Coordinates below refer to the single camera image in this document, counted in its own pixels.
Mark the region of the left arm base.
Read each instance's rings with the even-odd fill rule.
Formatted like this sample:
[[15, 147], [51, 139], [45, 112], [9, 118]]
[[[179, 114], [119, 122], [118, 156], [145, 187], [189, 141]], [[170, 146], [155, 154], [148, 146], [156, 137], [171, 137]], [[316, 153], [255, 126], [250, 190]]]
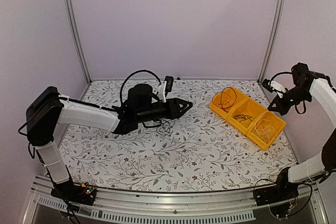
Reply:
[[70, 178], [68, 181], [56, 184], [50, 179], [53, 184], [51, 195], [62, 199], [66, 202], [75, 202], [82, 205], [92, 206], [94, 204], [97, 186], [86, 183], [75, 184]]

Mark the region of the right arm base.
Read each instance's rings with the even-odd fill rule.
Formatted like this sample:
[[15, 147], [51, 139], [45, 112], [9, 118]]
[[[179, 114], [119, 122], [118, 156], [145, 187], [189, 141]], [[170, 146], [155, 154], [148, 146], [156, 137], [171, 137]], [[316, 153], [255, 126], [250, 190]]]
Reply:
[[[256, 188], [261, 181], [271, 182], [272, 186]], [[269, 210], [274, 217], [287, 218], [296, 205], [299, 196], [298, 187], [298, 184], [260, 179], [253, 187], [253, 197], [257, 206], [270, 206]]]

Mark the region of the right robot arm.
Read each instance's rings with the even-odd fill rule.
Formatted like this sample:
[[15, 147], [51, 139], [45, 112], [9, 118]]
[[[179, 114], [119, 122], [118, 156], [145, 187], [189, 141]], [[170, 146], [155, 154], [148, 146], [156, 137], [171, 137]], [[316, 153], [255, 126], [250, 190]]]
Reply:
[[309, 141], [317, 141], [321, 148], [315, 156], [306, 161], [284, 168], [278, 175], [276, 185], [271, 190], [271, 196], [276, 201], [284, 200], [304, 182], [325, 181], [335, 172], [335, 86], [326, 74], [311, 71], [305, 63], [297, 63], [288, 74], [292, 76], [293, 88], [287, 89], [275, 80], [280, 74], [275, 74], [270, 79], [265, 79], [262, 86], [276, 96], [271, 101], [268, 110], [286, 115], [291, 108], [299, 104], [316, 101], [319, 103], [323, 114], [316, 119], [308, 120], [312, 127], [304, 134]]

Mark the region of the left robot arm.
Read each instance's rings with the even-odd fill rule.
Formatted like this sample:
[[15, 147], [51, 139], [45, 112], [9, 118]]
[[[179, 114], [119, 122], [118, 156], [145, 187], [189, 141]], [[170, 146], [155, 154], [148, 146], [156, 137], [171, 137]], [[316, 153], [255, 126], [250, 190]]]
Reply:
[[54, 142], [56, 126], [82, 125], [126, 135], [137, 130], [139, 124], [179, 119], [193, 104], [183, 99], [166, 97], [172, 90], [173, 82], [171, 76], [160, 80], [157, 92], [149, 84], [136, 84], [128, 90], [126, 99], [120, 91], [120, 105], [111, 108], [63, 96], [56, 87], [49, 86], [26, 110], [26, 122], [18, 129], [18, 133], [27, 137], [28, 145], [34, 149], [31, 156], [38, 156], [54, 189], [67, 200], [73, 200], [83, 193], [83, 189], [73, 183], [62, 161]]

